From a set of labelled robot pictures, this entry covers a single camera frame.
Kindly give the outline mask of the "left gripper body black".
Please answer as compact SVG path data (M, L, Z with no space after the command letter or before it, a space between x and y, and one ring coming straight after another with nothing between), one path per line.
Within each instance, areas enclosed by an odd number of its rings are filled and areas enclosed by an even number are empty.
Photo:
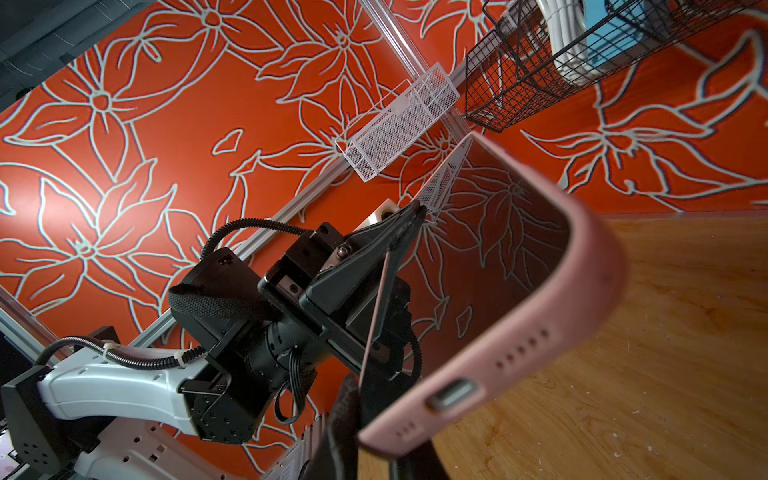
M405 379L410 285L398 269L414 242L411 221L349 235L324 223L305 232L267 272L259 292L325 352L364 378Z

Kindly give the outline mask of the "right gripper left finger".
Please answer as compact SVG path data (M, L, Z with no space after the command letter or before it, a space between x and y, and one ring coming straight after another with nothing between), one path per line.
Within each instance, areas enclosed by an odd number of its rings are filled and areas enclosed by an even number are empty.
M323 437L299 478L355 480L358 477L357 435L363 425L362 418L358 378L350 374L341 383Z

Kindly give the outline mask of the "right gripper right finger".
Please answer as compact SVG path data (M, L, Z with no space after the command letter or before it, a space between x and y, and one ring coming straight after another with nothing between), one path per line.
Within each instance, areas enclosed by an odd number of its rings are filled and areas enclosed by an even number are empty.
M448 480L437 451L431 441L398 459L383 456L364 448L358 449L358 479Z

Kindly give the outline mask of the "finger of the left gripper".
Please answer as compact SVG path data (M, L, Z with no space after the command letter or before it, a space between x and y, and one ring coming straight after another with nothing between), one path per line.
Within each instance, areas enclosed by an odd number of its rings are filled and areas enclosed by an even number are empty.
M386 296L391 294L397 265L418 236L427 212L414 200L382 222L343 236L305 289L300 305L317 318L353 323L380 287Z

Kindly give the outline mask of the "phone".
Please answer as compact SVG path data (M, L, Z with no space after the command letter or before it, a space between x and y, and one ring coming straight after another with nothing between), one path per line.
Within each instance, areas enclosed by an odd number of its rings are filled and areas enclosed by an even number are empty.
M401 457L593 335L629 262L578 199L484 135L465 136L415 197L426 210L376 304L359 443Z

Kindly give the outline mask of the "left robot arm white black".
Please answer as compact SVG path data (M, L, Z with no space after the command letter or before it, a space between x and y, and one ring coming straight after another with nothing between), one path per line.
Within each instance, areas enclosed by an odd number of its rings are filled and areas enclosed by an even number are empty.
M332 357L412 386L422 355L397 271L426 216L413 202L347 235L330 224L224 224L168 292L194 348L64 337L2 387L15 476L223 479L169 429L241 445L267 413L293 424Z

